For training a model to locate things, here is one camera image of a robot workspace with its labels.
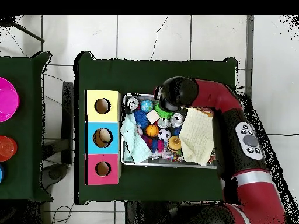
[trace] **blue box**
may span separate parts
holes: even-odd
[[[93,142],[93,135],[98,129],[107,129],[112,134],[112,142],[108,147],[100,148]],[[87,150],[89,154],[118,154],[119,153],[119,123],[118,122],[88,122]]]

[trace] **orange ball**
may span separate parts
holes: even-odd
[[[146,129],[145,132],[150,138],[156,137],[159,133],[159,129],[156,125],[151,124]]]

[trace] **light blue cloth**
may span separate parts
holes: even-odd
[[[126,115],[120,133],[127,145],[124,147],[124,160],[140,163],[148,159],[152,152],[142,137],[137,134],[137,127],[134,114]]]

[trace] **green table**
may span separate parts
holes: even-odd
[[[5,178],[0,184],[0,199],[51,201],[40,186],[42,161],[43,108],[41,76],[50,57],[40,52],[31,58],[1,57],[0,76],[10,81],[20,97],[16,113],[0,123],[0,135],[13,138],[16,155],[1,163]]]
[[[75,62],[75,193],[79,203],[111,200],[197,201],[222,198],[216,169],[124,166],[118,185],[84,183],[84,90],[153,93],[173,76],[200,78],[235,87],[237,61],[130,61],[93,59],[81,52]]]

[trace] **stacked boxes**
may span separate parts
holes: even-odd
[[[85,184],[118,184],[121,94],[85,91]]]

